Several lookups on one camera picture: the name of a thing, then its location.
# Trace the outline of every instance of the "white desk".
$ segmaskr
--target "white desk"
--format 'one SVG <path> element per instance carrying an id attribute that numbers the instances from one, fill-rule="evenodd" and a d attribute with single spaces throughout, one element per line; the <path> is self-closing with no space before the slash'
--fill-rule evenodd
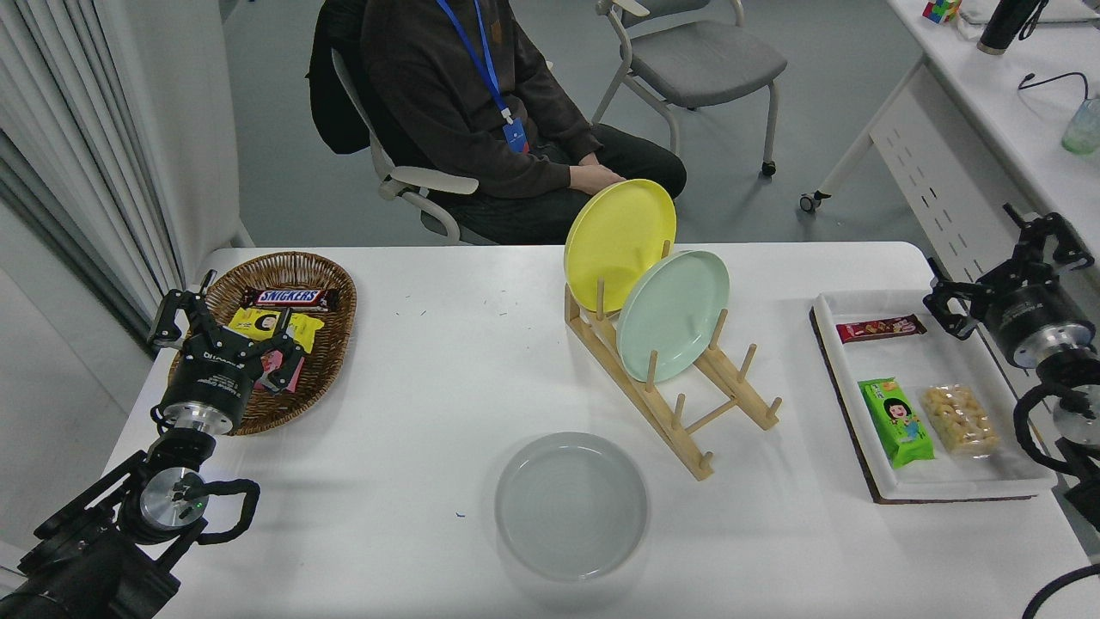
<path id="1" fill-rule="evenodd" d="M 931 66 L 939 84 L 948 90 L 952 102 L 961 110 L 972 129 L 965 125 L 956 128 L 950 122 L 945 125 L 943 119 L 933 117 L 930 126 L 914 128 L 914 131 L 948 133 L 961 130 L 970 139 L 969 134 L 977 130 L 977 136 L 988 142 L 997 162 L 1008 167 L 1025 198 L 1042 212 L 1062 212 L 1074 222 L 1092 251 L 1100 251 L 1100 214 L 1096 210 L 1096 199 L 1100 196 L 1100 153 L 1079 156 L 1060 145 L 1062 133 L 1081 101 L 1084 90 L 1080 79 L 1067 78 L 1024 91 L 1016 90 L 1028 73 L 1034 73 L 1034 80 L 1037 81 L 1078 70 L 1089 76 L 1094 91 L 1100 86 L 1100 31 L 1089 24 L 1043 24 L 1030 38 L 1013 41 L 1004 55 L 991 56 L 980 52 L 977 41 L 967 40 L 955 23 L 936 24 L 922 16 L 925 0 L 888 1 L 921 45 L 924 56 L 917 67 L 902 78 L 898 89 L 857 136 L 851 148 L 822 184 L 821 191 L 834 192 L 872 141 L 880 148 L 887 145 L 871 134 L 873 128 L 894 104 L 898 95 L 906 86 L 912 87 L 910 81 L 917 69 Z M 980 33 L 980 30 L 965 32 Z M 920 136 L 908 135 L 904 139 Z M 957 144 L 950 145 L 958 150 Z M 892 163 L 892 157 L 883 154 L 887 163 Z M 985 164 L 974 161 L 959 163 L 967 167 Z"/>
<path id="2" fill-rule="evenodd" d="M 564 324 L 560 246 L 312 250 L 342 264 L 359 290 L 346 363 L 302 417 L 218 441 L 202 474 L 255 479 L 256 520 L 231 543 L 191 549 L 162 616 L 1003 618 L 1088 564 L 1050 495 L 871 502 L 807 313 L 826 289 L 927 285 L 915 247 L 697 246 L 730 270 L 723 349 L 736 356 L 757 343 L 749 378 L 784 400 L 769 432 L 734 411 L 695 434 L 715 453 L 702 483 Z M 226 272 L 262 253 L 223 250 L 209 265 Z M 112 465 L 155 439 L 147 411 L 168 362 L 157 360 Z M 669 389 L 689 395 L 685 420 L 713 408 L 694 397 L 707 386 L 673 379 Z M 650 499 L 637 553 L 579 585 L 519 566 L 493 520 L 508 458 L 560 431 L 623 447 Z M 209 531 L 235 522 L 238 509 L 213 501 Z M 1089 616 L 1100 584 L 1047 604 L 1044 617 Z"/>
<path id="3" fill-rule="evenodd" d="M 980 52 L 955 23 L 922 16 L 924 0 L 889 0 L 916 38 L 922 57 L 902 77 L 818 189 L 834 194 L 873 145 L 927 233 L 947 272 L 975 280 L 1007 259 L 1019 229 L 1001 209 L 1056 211 L 1100 255 L 1100 152 L 1074 155 L 1060 145 L 1081 101 L 1078 78 L 1018 91 L 1070 70 L 1100 87 L 1100 31 L 1089 24 L 1041 25 L 1002 56 Z M 965 30 L 980 34 L 979 29 Z M 803 197 L 806 208 L 807 197 Z M 1086 316 L 1100 324 L 1100 266 L 1063 277 Z M 1032 377 L 1001 363 L 1023 394 Z"/>

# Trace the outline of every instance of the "black bottle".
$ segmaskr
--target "black bottle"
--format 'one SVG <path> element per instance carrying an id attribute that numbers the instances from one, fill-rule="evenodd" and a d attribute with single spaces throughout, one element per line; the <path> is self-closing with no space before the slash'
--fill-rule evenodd
<path id="1" fill-rule="evenodd" d="M 1001 0 L 986 24 L 986 31 L 981 33 L 978 48 L 994 56 L 1003 54 L 1023 30 L 1027 18 L 1036 12 L 1036 8 L 1042 10 L 1041 3 L 1046 4 L 1044 0 Z"/>

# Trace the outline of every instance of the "black pants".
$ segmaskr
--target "black pants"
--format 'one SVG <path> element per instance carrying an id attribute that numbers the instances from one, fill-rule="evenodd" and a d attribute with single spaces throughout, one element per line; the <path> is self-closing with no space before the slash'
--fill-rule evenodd
<path id="1" fill-rule="evenodd" d="M 624 178 L 648 178 L 676 197 L 684 188 L 688 173 L 680 157 L 668 150 L 614 126 L 597 124 L 593 134 L 603 144 L 596 151 L 600 163 Z M 576 165 L 558 144 L 537 144 L 531 148 L 554 163 Z M 565 242 L 573 219 L 592 197 L 575 189 L 557 189 L 524 199 L 432 195 L 465 228 L 501 244 L 561 244 Z"/>

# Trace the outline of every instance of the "wicker basket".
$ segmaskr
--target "wicker basket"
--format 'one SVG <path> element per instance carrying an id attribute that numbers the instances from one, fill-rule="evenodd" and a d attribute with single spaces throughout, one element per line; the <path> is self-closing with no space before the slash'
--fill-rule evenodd
<path id="1" fill-rule="evenodd" d="M 336 312 L 317 314 L 324 328 L 317 332 L 314 352 L 306 355 L 294 394 L 274 395 L 257 388 L 249 399 L 240 428 L 231 434 L 255 434 L 283 425 L 314 406 L 340 374 L 355 319 L 355 284 L 339 264 L 314 253 L 270 253 L 230 268 L 207 290 L 210 313 L 229 324 L 241 305 L 245 287 L 312 289 L 338 288 Z"/>

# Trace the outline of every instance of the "gray floor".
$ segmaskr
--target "gray floor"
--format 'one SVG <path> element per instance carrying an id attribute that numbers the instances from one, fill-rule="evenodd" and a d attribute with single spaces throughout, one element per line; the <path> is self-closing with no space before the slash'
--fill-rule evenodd
<path id="1" fill-rule="evenodd" d="M 336 155 L 309 117 L 305 74 L 320 0 L 240 2 L 226 22 L 240 145 L 241 213 L 260 245 L 440 244 L 405 202 L 376 194 L 369 155 Z M 513 0 L 532 41 L 585 113 L 618 64 L 617 41 L 593 0 Z M 919 49 L 879 0 L 745 0 L 749 29 L 790 60 L 776 161 L 758 176 L 767 90 L 679 110 L 689 183 L 678 200 L 681 242 L 904 240 L 931 244 L 877 155 L 867 156 L 815 214 L 798 198 L 828 174 L 916 60 Z M 706 16 L 733 20 L 716 0 Z M 664 121 L 622 89 L 604 122 L 668 143 Z"/>

